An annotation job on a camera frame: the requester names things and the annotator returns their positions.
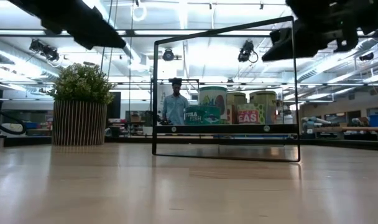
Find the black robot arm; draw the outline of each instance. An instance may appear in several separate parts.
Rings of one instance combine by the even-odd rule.
[[[378,37],[378,0],[286,0],[298,19],[292,28],[270,33],[273,46],[263,61],[293,58],[295,36],[297,58],[313,57],[327,45],[337,42],[334,52],[347,52],[359,42],[358,30]]]
[[[82,0],[8,0],[29,14],[41,19],[41,25],[53,34],[63,30],[87,49],[94,46],[123,49],[126,42],[105,20],[96,7],[89,8]]]

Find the green leaves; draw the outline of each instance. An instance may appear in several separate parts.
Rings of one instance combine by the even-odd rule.
[[[74,63],[63,68],[53,88],[47,92],[55,100],[87,101],[109,104],[115,85],[108,83],[106,74],[98,65],[94,67]]]

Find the man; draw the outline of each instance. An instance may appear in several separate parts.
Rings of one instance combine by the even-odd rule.
[[[179,93],[181,85],[180,81],[173,81],[173,94],[164,99],[163,119],[171,121],[173,125],[184,125],[183,110],[189,107],[188,100]]]

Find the light blue shirt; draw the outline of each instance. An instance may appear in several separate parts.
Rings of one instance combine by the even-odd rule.
[[[164,98],[163,115],[171,121],[173,125],[184,125],[183,114],[184,109],[189,107],[188,100],[182,95],[179,96],[166,96]]]

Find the shelf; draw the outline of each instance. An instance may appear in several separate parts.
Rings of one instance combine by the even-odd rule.
[[[156,126],[164,134],[296,134],[297,124]]]

